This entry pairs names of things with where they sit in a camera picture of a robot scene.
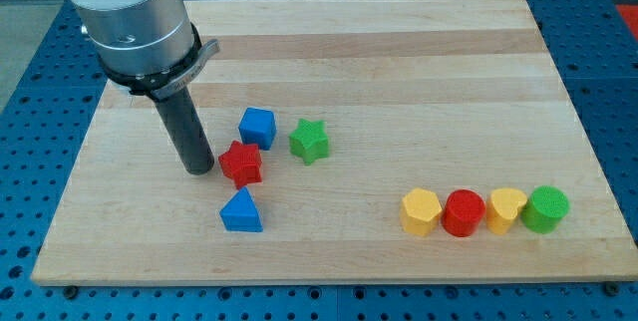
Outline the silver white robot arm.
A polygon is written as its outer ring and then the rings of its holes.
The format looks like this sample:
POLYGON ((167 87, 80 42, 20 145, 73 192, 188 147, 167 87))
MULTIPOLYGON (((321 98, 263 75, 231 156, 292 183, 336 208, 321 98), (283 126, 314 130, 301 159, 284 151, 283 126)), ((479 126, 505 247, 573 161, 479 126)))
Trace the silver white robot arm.
POLYGON ((205 44, 183 0, 71 0, 109 78, 133 95, 165 100, 219 51, 205 44))

